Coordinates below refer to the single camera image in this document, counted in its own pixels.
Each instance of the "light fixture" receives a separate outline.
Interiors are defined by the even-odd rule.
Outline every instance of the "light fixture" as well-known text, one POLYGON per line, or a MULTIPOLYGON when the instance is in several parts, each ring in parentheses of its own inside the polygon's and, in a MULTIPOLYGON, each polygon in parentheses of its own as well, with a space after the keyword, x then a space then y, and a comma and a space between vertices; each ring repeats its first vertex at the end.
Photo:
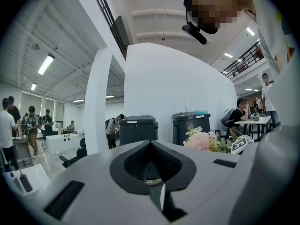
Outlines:
POLYGON ((34 91, 36 87, 37 87, 37 84, 34 82, 31 86, 31 90, 34 91))
POLYGON ((232 58, 232 55, 230 55, 230 54, 228 54, 228 53, 225 53, 224 55, 227 56, 227 57, 232 58))
POLYGON ((46 71, 47 67, 49 67, 50 64, 53 62, 54 58, 55 57, 52 54, 48 54, 48 56, 46 57, 45 61, 42 64, 42 66, 40 67, 38 73, 43 75, 44 72, 46 71))
POLYGON ((79 100, 76 100, 76 101, 73 101, 74 103, 80 103, 80 102, 84 102, 84 99, 79 99, 79 100))
POLYGON ((247 28, 246 30, 247 30, 252 36, 255 35, 255 33, 254 33, 250 28, 247 28))

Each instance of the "floor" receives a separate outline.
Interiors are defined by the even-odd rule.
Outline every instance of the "floor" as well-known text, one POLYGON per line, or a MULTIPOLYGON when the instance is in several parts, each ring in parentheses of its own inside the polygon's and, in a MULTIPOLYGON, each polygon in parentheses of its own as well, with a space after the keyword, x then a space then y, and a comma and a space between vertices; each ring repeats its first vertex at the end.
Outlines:
MULTIPOLYGON (((38 139, 37 145, 38 145, 38 152, 40 154, 40 157, 33 160, 33 165, 41 164, 42 168, 44 169, 45 173, 48 175, 50 179, 57 176, 61 171, 65 170, 64 166, 62 165, 62 161, 60 160, 59 156, 62 155, 66 159, 71 159, 76 156, 76 151, 80 146, 78 145, 78 148, 70 149, 68 151, 62 152, 59 155, 53 155, 50 153, 47 149, 43 150, 43 146, 46 145, 46 141, 43 139, 38 139)), ((29 146, 30 153, 33 155, 33 149, 29 146)))

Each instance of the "black backpack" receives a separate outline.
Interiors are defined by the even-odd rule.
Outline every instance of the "black backpack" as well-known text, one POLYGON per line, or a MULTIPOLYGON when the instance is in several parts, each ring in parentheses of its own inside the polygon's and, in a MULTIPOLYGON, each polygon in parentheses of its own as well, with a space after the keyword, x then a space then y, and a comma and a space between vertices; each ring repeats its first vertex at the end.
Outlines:
POLYGON ((108 126, 109 121, 110 121, 111 119, 108 119, 108 120, 105 121, 105 129, 107 129, 107 126, 108 126))

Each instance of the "black t-shirt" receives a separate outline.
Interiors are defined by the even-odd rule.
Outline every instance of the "black t-shirt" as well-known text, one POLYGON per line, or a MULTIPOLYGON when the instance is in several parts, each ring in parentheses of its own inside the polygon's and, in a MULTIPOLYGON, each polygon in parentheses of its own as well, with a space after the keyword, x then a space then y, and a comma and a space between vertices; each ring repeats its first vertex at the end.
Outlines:
MULTIPOLYGON (((43 122, 44 123, 49 122, 49 124, 51 124, 52 123, 52 117, 50 115, 43 116, 43 122)), ((51 127, 51 125, 50 126, 45 125, 45 130, 47 130, 50 127, 51 127)))
POLYGON ((243 110, 243 112, 241 112, 239 109, 235 109, 231 113, 231 115, 229 117, 229 123, 228 123, 228 125, 230 127, 238 127, 239 125, 238 124, 234 124, 234 123, 240 121, 240 118, 242 116, 244 116, 244 115, 245 115, 245 111, 244 110, 243 110))
POLYGON ((17 123, 17 121, 21 119, 19 110, 16 106, 14 106, 12 109, 8 109, 7 112, 14 117, 15 123, 17 123))

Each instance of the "man sitting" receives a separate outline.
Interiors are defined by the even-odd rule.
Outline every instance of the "man sitting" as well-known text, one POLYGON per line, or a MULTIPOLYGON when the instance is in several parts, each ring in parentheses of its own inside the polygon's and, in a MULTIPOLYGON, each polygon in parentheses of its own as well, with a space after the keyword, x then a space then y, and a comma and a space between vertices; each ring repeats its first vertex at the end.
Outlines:
POLYGON ((62 131, 62 134, 69 134, 69 133, 73 133, 75 130, 75 126, 74 126, 74 121, 72 120, 71 121, 71 124, 66 128, 62 128, 61 131, 62 131))
POLYGON ((241 120, 242 121, 248 120, 248 117, 250 115, 249 104, 247 103, 246 99, 240 98, 236 102, 236 106, 237 106, 237 109, 235 109, 229 117, 228 125, 238 131, 242 131, 242 130, 240 130, 240 128, 243 129, 244 125, 242 125, 240 127, 239 125, 235 124, 235 122, 238 122, 241 120))

